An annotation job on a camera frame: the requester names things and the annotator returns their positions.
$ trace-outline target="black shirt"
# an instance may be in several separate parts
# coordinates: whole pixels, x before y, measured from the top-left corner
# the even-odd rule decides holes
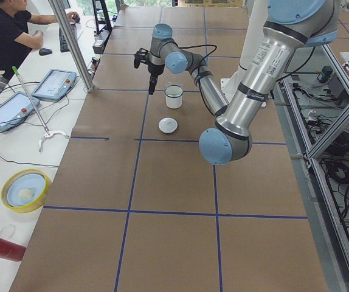
[[[31,13],[27,10],[11,17],[0,8],[0,70],[5,70],[3,76],[8,80],[14,75],[12,66],[18,68],[31,51],[31,48],[14,41],[23,32],[29,32],[27,22],[30,18]]]

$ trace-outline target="person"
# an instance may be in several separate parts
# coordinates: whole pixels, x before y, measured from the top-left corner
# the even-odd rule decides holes
[[[54,15],[36,15],[26,10],[27,0],[0,0],[0,70],[4,70],[4,78],[10,80],[14,73],[12,66],[17,68],[23,63],[32,49],[40,49],[43,45],[43,33],[37,30],[29,35],[27,23],[50,24],[57,22]],[[77,12],[69,12],[70,22]]]

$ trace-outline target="red can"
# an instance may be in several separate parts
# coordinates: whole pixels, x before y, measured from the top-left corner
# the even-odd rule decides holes
[[[0,238],[0,258],[18,262],[22,260],[26,247]]]

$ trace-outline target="person's arm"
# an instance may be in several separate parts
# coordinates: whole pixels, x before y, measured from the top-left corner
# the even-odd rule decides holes
[[[72,18],[72,15],[77,15],[77,12],[69,12],[66,16],[68,20],[72,23],[75,22],[75,20]],[[57,19],[54,15],[36,15],[32,14],[31,18],[29,19],[30,23],[34,24],[50,24],[50,23],[56,23]]]
[[[23,32],[15,41],[32,49],[41,49],[43,45],[43,33],[37,30],[33,35]]]

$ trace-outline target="white table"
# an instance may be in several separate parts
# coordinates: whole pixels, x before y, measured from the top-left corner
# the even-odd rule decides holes
[[[87,65],[92,57],[98,57],[95,56],[92,49],[92,44],[94,43],[94,22],[90,19],[93,19],[93,16],[83,16],[81,17],[80,24],[77,24],[79,35],[78,43]],[[50,69],[75,71],[77,75],[79,75],[71,53],[60,52],[58,28],[59,26],[57,23],[51,24],[44,34],[43,46],[52,49],[53,53],[40,56],[38,50],[33,50],[19,68],[19,73],[25,82],[41,81]],[[69,105],[56,114],[47,124],[50,130],[62,130],[67,134],[71,133],[86,97],[86,90],[81,78],[78,77],[77,81],[74,89],[67,95],[69,98]],[[14,76],[9,84],[15,85],[18,83],[18,79]],[[34,90],[34,88],[35,85],[28,86],[29,91]],[[23,91],[20,87],[15,87],[15,90]],[[12,94],[13,92],[10,90],[4,91],[0,95],[0,103],[9,98]],[[41,101],[39,109],[50,104],[50,102]],[[54,103],[52,106],[44,109],[41,112],[44,120],[47,121],[57,109],[65,104],[67,104],[67,99],[63,98],[58,103]],[[26,122],[41,125],[36,115],[28,117]],[[40,153],[38,151],[38,141],[43,137],[44,133],[43,127],[36,127],[26,123],[6,133],[0,133],[0,155],[12,161],[58,165],[63,157],[68,140],[61,135],[54,136],[52,139],[48,139],[44,142],[43,152]],[[20,170],[29,168],[43,171],[51,180],[54,179],[57,172],[56,167],[33,166],[28,164],[19,165],[8,163],[0,159],[0,194],[3,185],[11,176]],[[27,246],[40,212],[41,208],[27,214],[16,213],[2,204],[0,195],[0,237],[1,231],[4,228],[13,230],[15,227],[13,235],[7,238],[8,235],[11,234],[11,232],[7,232],[7,237],[4,238]],[[20,262],[0,259],[0,292],[9,290],[19,265]]]

